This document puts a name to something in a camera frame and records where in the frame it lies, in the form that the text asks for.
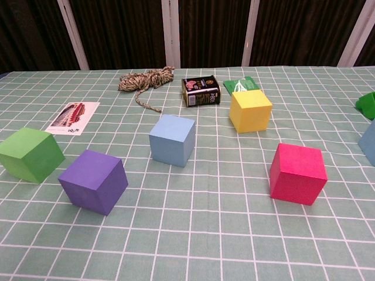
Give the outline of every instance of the yellow cube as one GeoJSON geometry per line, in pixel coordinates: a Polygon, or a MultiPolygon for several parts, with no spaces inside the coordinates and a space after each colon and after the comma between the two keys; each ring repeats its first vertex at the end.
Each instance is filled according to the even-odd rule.
{"type": "Polygon", "coordinates": [[[272,103],[261,90],[233,92],[229,118],[238,133],[264,131],[271,110],[272,103]]]}

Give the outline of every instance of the green object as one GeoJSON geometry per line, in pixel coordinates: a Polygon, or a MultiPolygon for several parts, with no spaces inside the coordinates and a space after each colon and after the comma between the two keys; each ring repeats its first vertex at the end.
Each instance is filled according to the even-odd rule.
{"type": "Polygon", "coordinates": [[[251,90],[259,90],[259,86],[254,82],[254,80],[250,77],[250,76],[246,76],[245,77],[245,80],[241,79],[241,80],[227,80],[227,81],[224,81],[224,86],[227,88],[227,91],[230,95],[232,95],[233,92],[235,91],[251,91],[251,90]],[[241,86],[243,88],[245,88],[245,90],[242,88],[242,90],[238,90],[238,85],[237,86],[237,89],[236,89],[236,85],[238,84],[238,82],[241,84],[241,86]]]}
{"type": "Polygon", "coordinates": [[[375,118],[375,92],[370,92],[360,97],[356,102],[356,108],[361,111],[366,118],[373,120],[375,118]]]}
{"type": "Polygon", "coordinates": [[[0,143],[0,163],[15,177],[41,183],[65,157],[52,134],[22,128],[0,143]]]}

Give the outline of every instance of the pink cube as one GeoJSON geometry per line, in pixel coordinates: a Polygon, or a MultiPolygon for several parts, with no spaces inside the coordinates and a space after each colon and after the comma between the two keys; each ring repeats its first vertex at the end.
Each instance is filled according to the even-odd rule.
{"type": "Polygon", "coordinates": [[[270,170],[271,198],[312,205],[327,180],[320,149],[279,143],[270,170]]]}

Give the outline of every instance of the green cube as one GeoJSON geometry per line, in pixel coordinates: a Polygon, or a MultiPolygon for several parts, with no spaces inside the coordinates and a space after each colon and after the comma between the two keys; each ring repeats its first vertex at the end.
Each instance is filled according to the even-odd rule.
{"type": "Polygon", "coordinates": [[[52,134],[22,128],[0,143],[0,163],[15,177],[43,182],[65,157],[52,134]]]}

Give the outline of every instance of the foam block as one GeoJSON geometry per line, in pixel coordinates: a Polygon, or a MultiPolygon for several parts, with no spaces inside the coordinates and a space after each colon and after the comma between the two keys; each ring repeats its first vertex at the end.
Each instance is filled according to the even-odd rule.
{"type": "Polygon", "coordinates": [[[272,198],[312,205],[327,180],[319,149],[278,145],[270,170],[272,198]]]}
{"type": "Polygon", "coordinates": [[[370,161],[371,165],[375,166],[375,120],[363,134],[358,145],[370,161]]]}
{"type": "Polygon", "coordinates": [[[272,103],[261,90],[233,92],[229,118],[238,133],[264,131],[271,110],[272,103]]]}
{"type": "Polygon", "coordinates": [[[185,167],[195,144],[195,121],[163,115],[149,133],[153,160],[185,167]]]}
{"type": "Polygon", "coordinates": [[[0,163],[11,175],[43,182],[65,157],[52,134],[22,128],[0,143],[0,163]]]}
{"type": "Polygon", "coordinates": [[[73,205],[108,215],[128,186],[121,159],[85,150],[59,177],[73,205]]]}

